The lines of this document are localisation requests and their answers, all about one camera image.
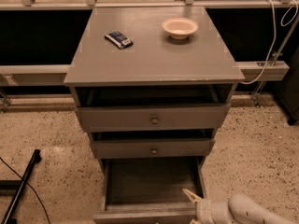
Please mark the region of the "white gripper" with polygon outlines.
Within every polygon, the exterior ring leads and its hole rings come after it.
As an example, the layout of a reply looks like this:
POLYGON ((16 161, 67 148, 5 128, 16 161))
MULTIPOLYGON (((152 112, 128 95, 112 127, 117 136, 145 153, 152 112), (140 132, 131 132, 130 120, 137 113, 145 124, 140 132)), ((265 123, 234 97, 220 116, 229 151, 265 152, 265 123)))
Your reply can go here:
MULTIPOLYGON (((191 202, 197 203, 196 215, 201 224, 232 224, 233 216, 229 211, 227 201, 210 201, 208 199, 202 199, 188 189, 184 189, 183 192, 191 202)), ((192 219, 190 224, 198 223, 196 220, 192 219)))

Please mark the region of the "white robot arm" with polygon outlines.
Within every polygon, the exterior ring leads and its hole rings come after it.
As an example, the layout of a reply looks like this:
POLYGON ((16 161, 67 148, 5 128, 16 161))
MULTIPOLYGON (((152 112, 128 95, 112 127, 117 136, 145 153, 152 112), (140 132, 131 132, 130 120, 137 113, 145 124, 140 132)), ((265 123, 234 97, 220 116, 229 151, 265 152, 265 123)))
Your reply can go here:
POLYGON ((228 201, 211 201, 188 189, 183 191, 195 205, 196 218, 190 224, 296 224, 243 194, 234 194, 228 201))

